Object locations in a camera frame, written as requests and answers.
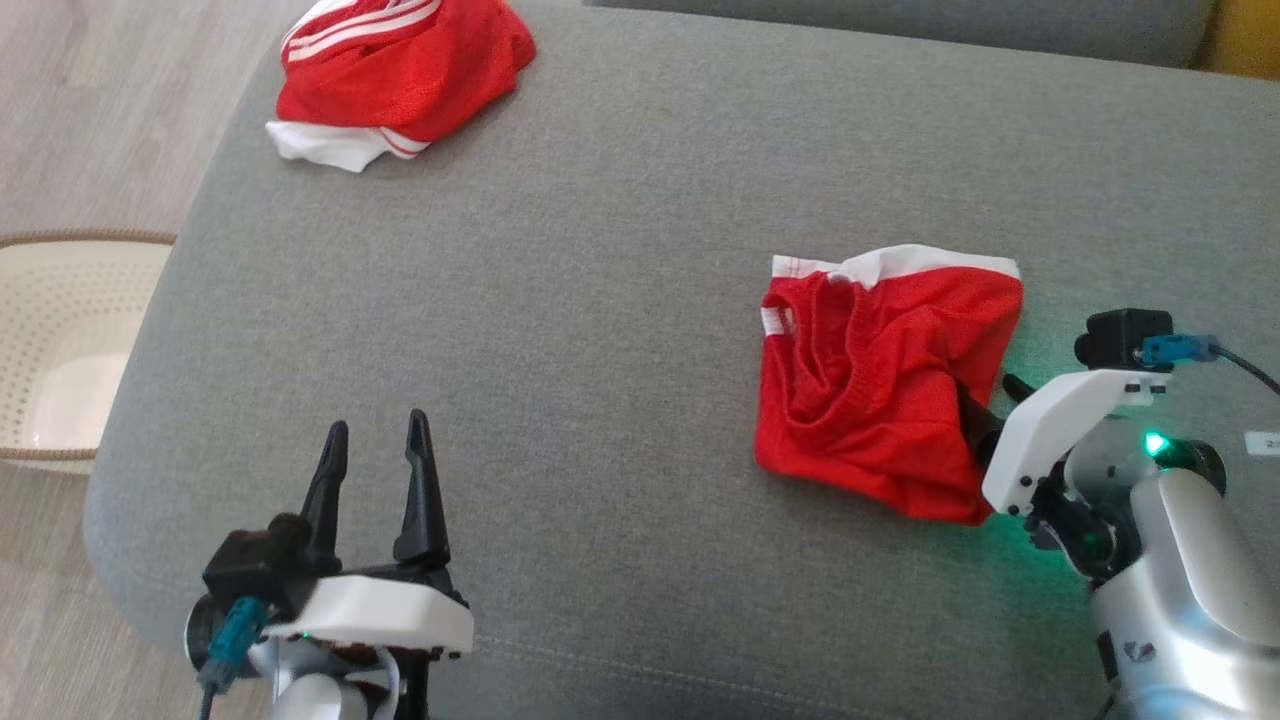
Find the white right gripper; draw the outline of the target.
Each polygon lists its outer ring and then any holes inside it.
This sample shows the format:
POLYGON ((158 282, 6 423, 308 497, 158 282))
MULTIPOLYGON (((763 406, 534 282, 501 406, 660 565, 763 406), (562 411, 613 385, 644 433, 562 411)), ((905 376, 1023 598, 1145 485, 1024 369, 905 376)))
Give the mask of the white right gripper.
POLYGON ((1019 404, 1005 423, 968 387, 956 386, 960 432, 973 462, 986 471, 986 501, 996 512, 1027 515, 1039 478, 1116 409, 1149 406, 1170 378, 1160 372, 1098 369, 1057 375, 1037 389, 1004 373, 1004 392, 1019 404))

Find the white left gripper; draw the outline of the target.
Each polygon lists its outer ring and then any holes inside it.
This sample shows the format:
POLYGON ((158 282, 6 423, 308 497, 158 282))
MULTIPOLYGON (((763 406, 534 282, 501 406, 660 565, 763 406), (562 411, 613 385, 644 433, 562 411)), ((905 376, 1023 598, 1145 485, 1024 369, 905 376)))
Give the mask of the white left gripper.
MULTIPOLYGON (((324 578, 314 583, 306 602, 289 621, 271 621, 262 638, 440 651, 449 657, 472 653, 475 618, 449 570, 421 573, 411 566, 379 566, 334 575, 342 569, 335 543, 348 441, 347 423, 334 421, 301 512, 310 527, 306 559, 324 578)), ((426 413, 417 407, 410 414, 404 457, 410 464, 410 486, 393 559, 448 565, 451 542, 431 430, 426 413)))

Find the red white-trimmed garment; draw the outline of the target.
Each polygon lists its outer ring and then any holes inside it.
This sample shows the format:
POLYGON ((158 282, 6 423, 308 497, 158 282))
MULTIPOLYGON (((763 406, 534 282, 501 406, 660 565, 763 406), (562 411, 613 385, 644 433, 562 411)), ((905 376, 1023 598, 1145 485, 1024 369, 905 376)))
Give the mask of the red white-trimmed garment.
POLYGON ((991 515, 961 396, 989 405, 1024 300, 1009 258, 919 243, 777 255, 762 300, 756 462, 906 518, 991 515))

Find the red number 23 jersey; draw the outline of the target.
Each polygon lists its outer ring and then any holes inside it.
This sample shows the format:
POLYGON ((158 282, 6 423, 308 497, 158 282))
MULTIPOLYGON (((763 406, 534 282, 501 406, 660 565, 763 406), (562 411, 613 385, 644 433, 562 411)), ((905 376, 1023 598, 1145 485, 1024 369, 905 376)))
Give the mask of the red number 23 jersey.
POLYGON ((316 0, 282 38, 265 131, 285 160, 351 173, 412 159, 512 94, 536 54, 507 0, 316 0))

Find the grey sofa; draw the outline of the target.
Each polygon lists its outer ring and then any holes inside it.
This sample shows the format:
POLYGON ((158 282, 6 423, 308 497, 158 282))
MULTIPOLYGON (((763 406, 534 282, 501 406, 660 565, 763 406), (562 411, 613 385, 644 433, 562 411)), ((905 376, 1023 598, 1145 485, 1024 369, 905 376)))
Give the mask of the grey sofa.
POLYGON ((476 615, 436 717, 1087 720, 1085 587, 1011 519, 914 521, 753 457, 777 254, 1011 258, 1007 355, 1172 314, 1280 378, 1280 82, 705 15, 517 6, 518 90, 410 161, 287 161, 266 51, 143 319, 84 544, 168 653, 229 530, 351 432, 385 562, 426 411, 476 615))

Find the cream perforated laundry basket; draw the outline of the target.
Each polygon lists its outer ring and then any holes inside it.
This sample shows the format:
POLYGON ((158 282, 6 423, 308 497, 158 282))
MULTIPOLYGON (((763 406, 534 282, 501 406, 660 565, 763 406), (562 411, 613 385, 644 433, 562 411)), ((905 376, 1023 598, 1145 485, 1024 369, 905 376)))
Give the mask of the cream perforated laundry basket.
POLYGON ((86 475, 175 236, 0 234, 0 462, 86 475))

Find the long grey sofa seat cushion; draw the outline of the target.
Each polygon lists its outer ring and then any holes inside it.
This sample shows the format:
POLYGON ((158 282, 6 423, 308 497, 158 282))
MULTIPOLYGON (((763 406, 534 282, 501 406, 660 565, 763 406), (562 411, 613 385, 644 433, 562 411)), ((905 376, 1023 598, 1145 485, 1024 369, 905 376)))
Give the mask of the long grey sofa seat cushion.
POLYGON ((582 0, 1187 68, 1217 0, 582 0))

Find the yellow sofa backrest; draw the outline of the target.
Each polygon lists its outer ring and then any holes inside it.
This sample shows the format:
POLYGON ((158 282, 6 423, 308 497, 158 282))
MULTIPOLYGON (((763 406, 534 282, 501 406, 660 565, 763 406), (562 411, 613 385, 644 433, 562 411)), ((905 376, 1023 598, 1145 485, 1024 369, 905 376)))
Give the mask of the yellow sofa backrest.
POLYGON ((1193 67, 1280 81, 1280 0, 1215 0, 1193 67))

